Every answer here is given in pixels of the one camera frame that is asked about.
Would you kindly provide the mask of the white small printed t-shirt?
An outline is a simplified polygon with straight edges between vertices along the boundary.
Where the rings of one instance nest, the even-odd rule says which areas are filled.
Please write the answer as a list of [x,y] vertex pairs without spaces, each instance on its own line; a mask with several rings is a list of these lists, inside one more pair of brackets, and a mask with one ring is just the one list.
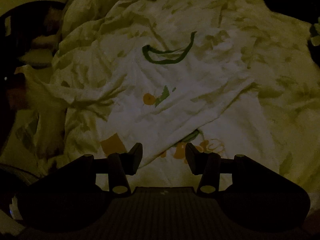
[[166,50],[150,36],[115,32],[99,47],[111,77],[111,99],[100,135],[103,156],[143,145],[142,166],[181,143],[223,157],[248,154],[276,171],[275,143],[258,100],[258,85],[242,60],[246,32],[207,29],[168,36]]

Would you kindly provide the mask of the floral cream bed sheet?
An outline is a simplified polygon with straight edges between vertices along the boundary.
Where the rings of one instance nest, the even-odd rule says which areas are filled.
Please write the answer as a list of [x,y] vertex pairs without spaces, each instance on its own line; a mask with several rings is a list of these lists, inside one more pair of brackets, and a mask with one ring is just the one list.
[[[307,47],[310,24],[270,11],[264,0],[72,0],[50,73],[37,77],[31,66],[22,67],[42,94],[15,134],[35,155],[40,174],[86,153],[104,157],[100,135],[112,104],[105,88],[112,73],[99,47],[104,35],[148,35],[169,50],[168,36],[213,28],[251,38],[242,60],[258,85],[276,146],[275,172],[301,186],[311,208],[319,209],[319,68]],[[199,177],[185,157],[188,142],[173,158],[163,153],[140,164],[130,186],[196,186]]]

